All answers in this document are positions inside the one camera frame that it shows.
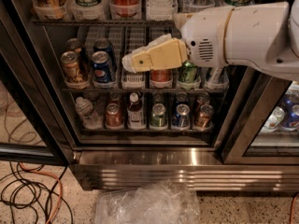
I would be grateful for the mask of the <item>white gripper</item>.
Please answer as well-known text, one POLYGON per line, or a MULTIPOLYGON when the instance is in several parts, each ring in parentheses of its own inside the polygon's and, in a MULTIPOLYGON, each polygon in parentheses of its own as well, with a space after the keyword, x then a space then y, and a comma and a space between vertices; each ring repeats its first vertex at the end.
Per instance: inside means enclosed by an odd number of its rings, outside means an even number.
POLYGON ((132 73, 174 69, 188 57, 199 67, 225 67, 224 38, 232 11, 232 7, 211 7, 195 14, 175 14, 174 23, 183 40, 161 35, 125 55, 123 68, 132 73))

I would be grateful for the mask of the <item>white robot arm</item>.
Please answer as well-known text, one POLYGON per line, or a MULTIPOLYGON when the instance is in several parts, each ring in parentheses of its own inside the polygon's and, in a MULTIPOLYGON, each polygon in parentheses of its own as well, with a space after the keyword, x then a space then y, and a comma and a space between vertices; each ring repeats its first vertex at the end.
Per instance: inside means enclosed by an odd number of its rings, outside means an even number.
POLYGON ((174 18, 181 38, 162 35, 125 55, 129 72, 245 65, 272 77, 299 76, 298 4, 277 2, 244 7, 211 7, 174 18))

